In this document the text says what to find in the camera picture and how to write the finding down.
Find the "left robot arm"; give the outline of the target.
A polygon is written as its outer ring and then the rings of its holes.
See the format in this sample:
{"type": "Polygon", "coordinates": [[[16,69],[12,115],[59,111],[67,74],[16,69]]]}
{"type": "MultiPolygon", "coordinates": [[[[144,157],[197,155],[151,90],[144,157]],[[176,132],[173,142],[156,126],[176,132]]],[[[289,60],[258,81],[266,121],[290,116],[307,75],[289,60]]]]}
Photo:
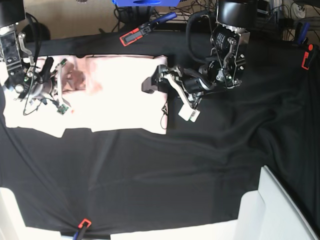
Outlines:
{"type": "Polygon", "coordinates": [[[257,18],[256,0],[219,0],[215,12],[208,9],[192,14],[186,24],[185,36],[189,56],[200,64],[198,70],[178,65],[156,67],[152,76],[141,84],[144,93],[166,93],[175,89],[181,100],[191,109],[197,109],[203,96],[214,93],[215,89],[233,89],[242,83],[246,65],[246,49],[250,39],[248,28],[257,18]],[[192,49],[191,28],[195,21],[206,16],[210,21],[209,56],[200,57],[192,49]]]}

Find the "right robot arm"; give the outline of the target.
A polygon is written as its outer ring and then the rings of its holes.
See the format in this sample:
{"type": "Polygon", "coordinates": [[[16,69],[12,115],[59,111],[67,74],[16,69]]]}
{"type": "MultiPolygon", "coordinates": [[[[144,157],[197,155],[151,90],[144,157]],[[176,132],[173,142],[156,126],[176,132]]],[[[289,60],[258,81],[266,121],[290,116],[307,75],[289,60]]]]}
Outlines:
{"type": "Polygon", "coordinates": [[[3,89],[16,101],[30,104],[35,100],[51,101],[58,110],[68,109],[69,103],[63,99],[62,70],[67,59],[53,67],[54,59],[47,57],[42,67],[37,61],[41,49],[40,24],[25,13],[22,0],[2,0],[0,2],[0,60],[5,63],[8,77],[3,89]],[[19,22],[28,19],[34,36],[35,50],[25,46],[25,32],[17,32],[19,22]]]}

